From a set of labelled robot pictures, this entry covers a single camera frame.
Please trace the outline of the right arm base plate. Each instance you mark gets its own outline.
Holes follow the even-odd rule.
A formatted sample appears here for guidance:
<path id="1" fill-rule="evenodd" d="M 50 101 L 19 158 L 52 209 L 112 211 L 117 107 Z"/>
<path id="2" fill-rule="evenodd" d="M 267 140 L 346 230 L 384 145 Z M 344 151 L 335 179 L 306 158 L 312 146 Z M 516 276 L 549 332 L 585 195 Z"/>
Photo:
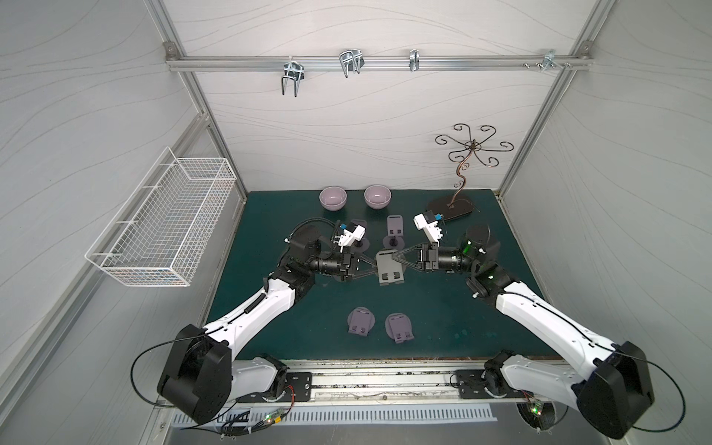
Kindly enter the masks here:
<path id="1" fill-rule="evenodd" d="M 530 393 L 513 389 L 499 371 L 490 369 L 456 370 L 450 376 L 449 384 L 460 399 L 522 399 L 528 400 Z"/>

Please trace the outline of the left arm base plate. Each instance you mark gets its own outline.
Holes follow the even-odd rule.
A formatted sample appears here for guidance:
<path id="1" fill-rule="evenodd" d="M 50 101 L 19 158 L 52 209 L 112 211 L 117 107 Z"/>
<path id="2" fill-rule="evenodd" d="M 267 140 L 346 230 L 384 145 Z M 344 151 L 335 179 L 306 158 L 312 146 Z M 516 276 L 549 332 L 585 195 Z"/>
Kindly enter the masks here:
<path id="1" fill-rule="evenodd" d="M 238 403 L 287 403 L 309 402 L 312 398 L 313 374 L 310 372 L 287 371 L 276 384 L 266 392 L 255 392 L 240 397 Z"/>

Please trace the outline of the purple phone stand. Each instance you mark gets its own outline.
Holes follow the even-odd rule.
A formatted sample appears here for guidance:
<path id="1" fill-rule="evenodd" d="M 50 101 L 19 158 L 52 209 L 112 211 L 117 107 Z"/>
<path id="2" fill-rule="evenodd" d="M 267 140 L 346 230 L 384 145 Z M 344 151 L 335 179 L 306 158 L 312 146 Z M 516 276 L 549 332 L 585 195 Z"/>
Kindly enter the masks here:
<path id="1" fill-rule="evenodd" d="M 387 235 L 383 238 L 382 243 L 386 250 L 403 250 L 405 248 L 402 215 L 388 216 Z"/>
<path id="2" fill-rule="evenodd" d="M 347 319 L 348 333 L 360 337 L 367 337 L 376 323 L 376 317 L 369 309 L 357 307 L 352 310 Z"/>
<path id="3" fill-rule="evenodd" d="M 386 318 L 387 335 L 396 344 L 402 344 L 415 338 L 411 319 L 404 313 L 393 313 Z"/>
<path id="4" fill-rule="evenodd" d="M 367 252 L 367 250 L 369 250 L 369 248 L 370 248 L 370 241 L 367 237 L 363 237 L 361 240 L 355 241 L 352 246 L 352 249 L 358 253 Z"/>

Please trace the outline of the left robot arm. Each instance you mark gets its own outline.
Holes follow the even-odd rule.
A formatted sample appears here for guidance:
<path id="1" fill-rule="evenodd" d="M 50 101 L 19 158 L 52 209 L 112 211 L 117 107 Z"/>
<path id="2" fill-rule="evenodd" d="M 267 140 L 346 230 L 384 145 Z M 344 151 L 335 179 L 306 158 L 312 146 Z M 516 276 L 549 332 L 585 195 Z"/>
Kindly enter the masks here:
<path id="1" fill-rule="evenodd" d="M 287 366 L 266 354 L 241 360 L 241 350 L 302 300 L 317 276 L 341 282 L 362 277 L 357 266 L 365 256 L 353 246 L 365 234 L 359 224 L 340 224 L 331 237 L 324 237 L 313 220 L 295 228 L 276 269 L 255 294 L 207 326 L 189 324 L 177 334 L 157 383 L 159 396 L 198 424 L 217 417 L 226 402 L 248 395 L 280 400 Z"/>

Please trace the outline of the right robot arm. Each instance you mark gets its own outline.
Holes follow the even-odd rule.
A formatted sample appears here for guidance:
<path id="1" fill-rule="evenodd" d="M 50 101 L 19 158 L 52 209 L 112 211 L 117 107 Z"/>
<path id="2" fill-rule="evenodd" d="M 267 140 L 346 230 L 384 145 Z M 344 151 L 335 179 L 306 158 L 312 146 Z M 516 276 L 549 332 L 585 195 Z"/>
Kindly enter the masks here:
<path id="1" fill-rule="evenodd" d="M 475 300 L 517 321 L 565 360 L 547 365 L 503 350 L 485 363 L 480 377 L 489 396 L 503 399 L 519 391 L 560 402 L 610 439 L 623 439 L 654 404 L 645 353 L 575 322 L 508 272 L 498 262 L 501 244 L 489 226 L 470 226 L 454 248 L 441 245 L 435 222 L 418 228 L 428 242 L 389 259 L 423 273 L 464 274 Z"/>

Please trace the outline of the dark grey phone stand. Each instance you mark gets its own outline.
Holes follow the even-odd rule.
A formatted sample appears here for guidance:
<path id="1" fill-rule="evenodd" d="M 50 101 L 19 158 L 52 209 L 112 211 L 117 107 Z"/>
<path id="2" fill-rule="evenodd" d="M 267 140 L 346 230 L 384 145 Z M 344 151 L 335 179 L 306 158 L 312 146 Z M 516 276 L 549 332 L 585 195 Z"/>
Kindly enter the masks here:
<path id="1" fill-rule="evenodd" d="M 376 254 L 378 282 L 381 286 L 404 283 L 403 264 L 393 258 L 395 253 L 397 253 L 397 250 L 380 250 Z"/>

